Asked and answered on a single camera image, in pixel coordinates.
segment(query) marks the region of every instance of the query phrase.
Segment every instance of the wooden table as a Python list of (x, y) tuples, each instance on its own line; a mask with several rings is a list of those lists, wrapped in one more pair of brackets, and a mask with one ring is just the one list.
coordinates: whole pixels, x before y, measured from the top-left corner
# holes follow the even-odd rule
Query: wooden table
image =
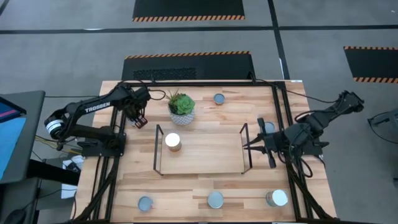
[[(100, 95), (108, 93), (117, 81), (103, 82)], [(303, 83), (286, 81), (288, 90), (305, 94)], [(160, 176), (153, 170), (156, 124), (163, 131), (194, 131), (196, 133), (235, 133), (244, 123), (248, 124), (250, 138), (259, 132), (257, 118), (271, 121), (277, 128), (274, 100), (268, 86), (211, 86), (211, 87), (151, 87), (151, 89), (179, 89), (188, 94), (196, 103), (195, 119), (188, 126), (173, 124), (167, 110), (167, 100), (150, 100), (146, 108), (148, 123), (142, 129), (126, 124), (127, 143), (124, 155), (120, 158), (111, 222), (271, 222), (294, 221), (287, 171), (276, 156), (277, 167), (270, 169), (267, 156), (252, 151), (253, 169), (242, 174), (170, 174)], [(279, 101), (284, 124), (282, 94)], [(222, 93), (226, 102), (216, 106), (213, 96)], [(151, 92), (153, 98), (162, 94)], [(307, 99), (289, 93), (289, 103), (293, 117), (309, 110)], [(109, 125), (111, 108), (96, 112), (93, 126)], [(314, 175), (307, 179), (309, 191), (330, 215), (335, 216), (335, 208), (323, 164), (316, 158), (304, 157)], [(81, 171), (76, 193), (77, 214), (88, 205), (97, 163), (96, 157), (87, 158)], [(280, 208), (268, 206), (264, 196), (275, 189), (286, 190), (289, 203)], [(224, 195), (221, 209), (211, 209), (206, 202), (212, 191)], [(154, 199), (154, 208), (146, 213), (139, 211), (140, 197), (148, 195)], [(105, 193), (100, 216), (104, 216)], [(298, 190), (300, 209), (305, 216), (302, 196)]]

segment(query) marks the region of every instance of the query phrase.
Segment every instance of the succulent plant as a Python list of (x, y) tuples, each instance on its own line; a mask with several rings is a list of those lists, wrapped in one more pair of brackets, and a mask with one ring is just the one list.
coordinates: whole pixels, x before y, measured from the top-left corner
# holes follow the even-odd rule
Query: succulent plant
[(169, 91), (170, 96), (166, 96), (169, 99), (169, 108), (173, 114), (185, 115), (190, 114), (195, 106), (195, 102), (186, 94), (179, 93), (176, 90), (174, 93)]

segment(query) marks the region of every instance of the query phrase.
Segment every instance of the potted plant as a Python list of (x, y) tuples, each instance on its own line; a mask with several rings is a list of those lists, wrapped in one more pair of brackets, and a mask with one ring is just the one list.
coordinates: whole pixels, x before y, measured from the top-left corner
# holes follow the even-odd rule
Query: potted plant
[(195, 102), (186, 94), (179, 93), (176, 90), (174, 93), (169, 91), (170, 96), (168, 107), (172, 121), (177, 125), (188, 125), (193, 121)]

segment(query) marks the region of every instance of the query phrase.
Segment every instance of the black mat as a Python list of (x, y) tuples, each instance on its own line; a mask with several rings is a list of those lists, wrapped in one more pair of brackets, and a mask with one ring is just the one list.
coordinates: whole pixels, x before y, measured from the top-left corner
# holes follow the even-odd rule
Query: black mat
[(242, 0), (136, 0), (134, 22), (243, 20)]
[(254, 72), (248, 51), (126, 56), (123, 80), (247, 79)]
[(357, 82), (398, 83), (398, 47), (344, 47)]

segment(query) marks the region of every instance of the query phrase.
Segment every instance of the white patterned pot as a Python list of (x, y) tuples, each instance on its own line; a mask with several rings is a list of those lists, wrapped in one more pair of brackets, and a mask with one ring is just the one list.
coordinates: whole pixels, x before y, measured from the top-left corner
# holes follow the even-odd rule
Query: white patterned pot
[(188, 125), (193, 121), (193, 117), (195, 115), (194, 110), (192, 110), (192, 112), (190, 114), (186, 114), (186, 115), (177, 115), (177, 114), (173, 114), (170, 111), (170, 108), (167, 107), (169, 109), (170, 112), (170, 117), (172, 118), (172, 121), (177, 124), (177, 125)]

